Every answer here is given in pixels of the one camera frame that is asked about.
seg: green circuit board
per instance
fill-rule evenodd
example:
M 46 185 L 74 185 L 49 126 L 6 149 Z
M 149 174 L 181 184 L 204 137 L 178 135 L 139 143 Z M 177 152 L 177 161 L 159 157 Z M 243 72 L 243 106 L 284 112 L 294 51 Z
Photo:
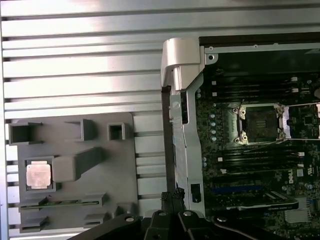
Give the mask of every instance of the green circuit board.
M 274 91 L 277 90 L 275 84 L 272 87 L 263 85 L 255 88 L 258 84 L 248 87 L 254 81 L 263 83 L 265 78 L 275 79 L 277 82 L 279 78 L 294 79 L 294 83 L 284 81 L 283 85 L 279 84 L 279 88 L 285 86 L 285 94 Z M 225 212 L 230 210 L 230 214 L 235 213 L 241 219 L 288 239 L 320 236 L 320 141 L 317 140 L 320 136 L 320 118 L 317 105 L 312 104 L 320 100 L 315 99 L 310 92 L 310 88 L 319 82 L 319 75 L 283 74 L 238 79 L 240 81 L 237 82 L 237 78 L 233 77 L 234 84 L 230 84 L 230 78 L 224 77 L 221 71 L 219 74 L 205 72 L 204 83 L 195 94 L 206 216 L 213 216 L 219 211 L 226 214 Z M 224 84 L 231 87 L 226 90 Z M 295 90 L 287 94 L 286 88 Z M 252 97 L 250 90 L 256 93 L 256 97 Z M 268 103 L 297 105 L 289 108 L 288 125 L 291 138 L 302 140 L 272 140 L 271 132 L 275 126 L 263 120 L 267 119 L 263 118 L 263 115 L 267 116 L 270 108 L 258 108 L 261 104 Z M 236 142 L 240 134 L 240 121 L 239 115 L 235 114 L 233 109 L 240 109 L 244 105 L 257 106 L 250 108 L 253 112 L 255 109 L 257 112 L 261 111 L 260 115 L 247 115 L 251 118 L 251 121 L 246 121 L 245 126 L 248 137 L 251 140 L 254 136 L 255 140 L 260 137 L 259 140 L 252 141 L 254 144 L 251 145 Z M 258 125 L 252 127 L 253 120 Z M 262 132 L 263 128 L 268 128 L 269 132 Z M 265 139 L 261 138 L 262 135 L 269 137 L 269 141 L 259 142 Z M 268 191 L 288 196 L 298 202 L 299 207 L 283 210 L 256 207 L 268 202 L 265 199 L 266 195 L 268 198 Z M 255 209 L 235 211 L 232 207 L 241 204 L 255 205 L 250 207 Z

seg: metal frame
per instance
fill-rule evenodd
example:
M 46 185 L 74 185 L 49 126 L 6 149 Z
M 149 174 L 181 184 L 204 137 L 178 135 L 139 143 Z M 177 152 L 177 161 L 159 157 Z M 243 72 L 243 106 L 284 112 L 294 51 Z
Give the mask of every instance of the metal frame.
M 205 214 L 202 153 L 199 142 L 195 94 L 204 79 L 202 71 L 205 65 L 218 61 L 219 54 L 240 52 L 287 51 L 320 49 L 320 43 L 297 44 L 262 44 L 252 46 L 200 46 L 198 38 L 173 38 L 163 45 L 161 84 L 171 86 L 170 119 L 173 128 L 173 144 L 175 146 L 175 174 L 178 187 L 186 191 L 187 209 L 197 210 Z M 181 92 L 186 91 L 188 123 L 182 122 Z M 200 184 L 201 199 L 199 203 L 192 201 L 191 184 Z
M 6 0 L 0 1 L 0 8 L 5 58 L 1 111 L 6 121 L 133 113 L 137 174 L 153 176 L 138 183 L 144 188 L 141 194 L 155 197 L 144 199 L 141 195 L 142 212 L 160 208 L 158 194 L 167 184 L 160 94 L 163 42 L 199 36 L 320 31 L 320 15 L 316 14 L 319 0 Z M 68 64 L 61 59 L 69 59 Z M 65 69 L 81 63 L 84 65 Z M 8 81 L 13 74 L 23 77 Z M 4 166 L 6 160 L 17 160 L 16 148 L 1 145 L 0 149 Z M 19 203 L 18 168 L 8 164 L 0 170 L 1 203 L 10 203 L 8 211 L 1 209 L 1 217 L 9 212 L 10 224 L 19 225 L 18 208 L 12 207 Z M 15 186 L 7 189 L 6 180 Z M 1 222 L 6 230 L 7 218 Z M 81 231 L 83 228 L 20 234 L 18 229 L 10 229 L 9 237 L 64 240 Z

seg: silver metal bracket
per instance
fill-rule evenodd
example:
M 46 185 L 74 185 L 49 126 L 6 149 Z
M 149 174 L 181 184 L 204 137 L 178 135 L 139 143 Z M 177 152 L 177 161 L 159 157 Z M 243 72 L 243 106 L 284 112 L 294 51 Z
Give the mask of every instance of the silver metal bracket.
M 161 85 L 175 92 L 185 91 L 204 70 L 218 60 L 218 54 L 205 54 L 199 39 L 172 38 L 164 42 L 161 62 Z

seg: horizontal metal slat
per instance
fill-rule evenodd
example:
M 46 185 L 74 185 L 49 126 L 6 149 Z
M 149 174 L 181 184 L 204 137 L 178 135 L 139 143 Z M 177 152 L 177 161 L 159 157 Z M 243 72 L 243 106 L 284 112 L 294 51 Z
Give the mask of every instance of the horizontal metal slat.
M 8 174 L 6 176 L 6 181 L 8 183 L 16 183 L 19 182 L 19 175 L 17 173 L 13 173 L 13 174 Z
M 137 166 L 136 174 L 165 174 L 166 165 Z
M 85 13 L 119 13 L 134 11 L 168 11 L 168 10 L 206 10 L 223 8 L 247 8 L 266 6 L 305 6 L 318 4 L 317 0 L 305 1 L 232 1 L 232 0 L 197 0 L 175 1 L 171 0 L 7 0 L 1 2 L 1 14 L 4 17 L 60 15 L 60 14 L 85 14 Z
M 148 43 L 128 43 L 110 44 L 98 46 L 66 46 L 49 48 L 27 48 L 3 50 L 4 58 L 16 57 L 35 57 L 35 56 L 59 56 L 72 54 L 94 54 L 94 53 L 125 53 L 135 51 L 160 51 L 163 47 L 162 42 Z
M 163 130 L 162 115 L 134 116 L 134 132 L 156 132 Z
M 4 104 L 6 111 L 49 109 L 49 108 L 70 108 L 84 106 L 107 106 L 140 103 L 161 103 L 161 95 L 139 94 L 139 95 L 111 95 L 111 96 L 83 96 L 83 97 L 59 97 L 59 98 L 37 98 L 33 100 L 22 100 L 7 102 Z
M 8 223 L 9 225 L 18 225 L 21 224 L 20 212 L 18 207 L 8 208 Z
M 165 151 L 164 136 L 138 136 L 134 138 L 135 153 L 161 153 Z
M 8 186 L 7 195 L 8 195 L 8 204 L 20 203 L 19 186 Z
M 161 209 L 161 199 L 140 199 L 138 202 L 139 215 L 143 216 L 149 210 L 160 210 Z
M 140 178 L 137 180 L 139 195 L 161 194 L 167 191 L 165 177 Z
M 37 98 L 160 90 L 160 74 L 48 77 L 4 83 L 4 97 Z
M 6 172 L 8 174 L 17 174 L 18 173 L 18 165 L 7 165 Z
M 17 161 L 18 160 L 18 148 L 17 146 L 5 146 L 5 155 L 7 161 Z
M 5 78 L 21 78 L 154 71 L 159 70 L 160 67 L 161 54 L 33 59 L 4 62 L 3 76 Z
M 201 28 L 266 27 L 319 24 L 319 8 L 235 10 L 11 20 L 2 23 L 3 37 L 99 32 L 165 31 Z
M 137 157 L 135 164 L 136 166 L 163 165 L 166 164 L 166 158 L 165 156 Z
M 5 119 L 26 119 L 26 118 L 44 118 L 58 116 L 72 116 L 83 114 L 107 114 L 124 112 L 150 112 L 161 111 L 162 104 L 156 103 L 137 103 L 111 106 L 85 106 L 85 107 L 65 107 L 53 109 L 37 110 L 17 110 L 7 111 L 4 114 Z

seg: pcie slot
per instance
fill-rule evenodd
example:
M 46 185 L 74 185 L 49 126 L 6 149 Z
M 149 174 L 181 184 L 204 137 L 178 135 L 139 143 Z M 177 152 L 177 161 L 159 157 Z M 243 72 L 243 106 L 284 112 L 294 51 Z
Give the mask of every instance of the pcie slot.
M 281 93 L 281 94 L 255 94 L 255 95 L 246 95 L 246 94 L 234 94 L 234 95 L 227 95 L 225 96 L 224 93 L 212 92 L 213 100 L 216 103 L 225 103 L 225 102 L 240 102 L 243 99 L 246 101 L 253 101 L 255 99 L 261 100 L 278 100 L 278 99 L 290 99 L 293 97 L 293 93 Z
M 214 184 L 229 184 L 229 183 L 238 183 L 242 181 L 259 181 L 261 180 L 260 174 L 247 174 L 247 175 L 238 175 L 238 176 L 221 176 L 214 177 L 212 182 Z
M 274 165 L 253 165 L 242 167 L 222 167 L 221 172 L 223 174 L 246 174 L 246 173 L 258 173 L 258 172 L 270 172 L 270 171 L 284 171 L 290 169 L 299 169 L 297 163 L 285 163 Z

